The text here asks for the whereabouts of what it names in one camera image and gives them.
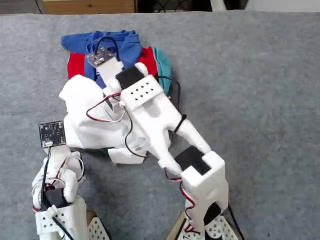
wooden cabinet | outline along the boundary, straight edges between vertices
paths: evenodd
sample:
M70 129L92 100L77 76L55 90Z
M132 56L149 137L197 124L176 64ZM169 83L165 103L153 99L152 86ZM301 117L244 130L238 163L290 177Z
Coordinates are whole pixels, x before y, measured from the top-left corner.
M46 14L134 13L135 0L42 0Z

black circuit board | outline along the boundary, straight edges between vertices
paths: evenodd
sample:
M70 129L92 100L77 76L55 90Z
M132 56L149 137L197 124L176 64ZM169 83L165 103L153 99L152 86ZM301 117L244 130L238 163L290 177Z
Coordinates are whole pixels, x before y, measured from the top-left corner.
M41 147L56 147L67 144L64 121L39 124Z

white cloth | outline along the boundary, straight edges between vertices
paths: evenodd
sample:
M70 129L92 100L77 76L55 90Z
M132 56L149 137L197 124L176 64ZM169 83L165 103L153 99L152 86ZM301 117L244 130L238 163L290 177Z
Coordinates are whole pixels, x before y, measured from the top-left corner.
M129 131L129 118L120 122L100 122L87 117L89 108L104 98L102 89L91 79L76 75L63 87L59 97L65 101L67 115L64 118L66 143L69 147L81 149L109 149L109 155L114 163L138 164L143 158L131 154L125 147L125 136ZM111 119L106 112L108 105L104 102L90 111L95 118ZM147 153L141 146L145 139L137 137L132 131L127 138L132 151L138 148L142 155Z

blue cloth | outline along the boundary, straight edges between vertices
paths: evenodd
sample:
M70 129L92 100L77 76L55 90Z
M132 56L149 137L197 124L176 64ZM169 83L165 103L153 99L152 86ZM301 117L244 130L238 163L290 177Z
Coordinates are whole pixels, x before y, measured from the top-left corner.
M172 64L169 57L161 51L158 47L153 47L154 60L156 62L156 68L158 76L166 76L171 78ZM171 80L159 77L159 84L163 88L164 93L167 95L170 89Z
M141 54L142 47L139 40L139 35L136 31L95 31L79 34L65 35L61 37L61 45L67 50L79 53L79 54L89 54L96 50L98 41L104 37L109 36L115 39L118 48L120 60L123 62L124 68L127 69L133 66ZM116 53L116 48L114 43L105 39L100 43L100 47L105 47L112 53ZM97 84L101 88L105 88L106 85L101 79L101 77L96 73L96 69L91 66L88 61L84 61L84 74L87 78L94 81L97 80Z

red cloth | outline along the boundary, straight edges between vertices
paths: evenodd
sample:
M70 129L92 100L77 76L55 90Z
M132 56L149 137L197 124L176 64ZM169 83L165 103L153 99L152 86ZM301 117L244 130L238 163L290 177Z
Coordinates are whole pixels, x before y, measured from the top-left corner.
M70 57L67 65L68 78L80 74L85 75L85 54L70 52Z
M148 69L149 74L156 76L158 74L157 63L154 56L152 47L142 48L141 55L138 62L143 63Z

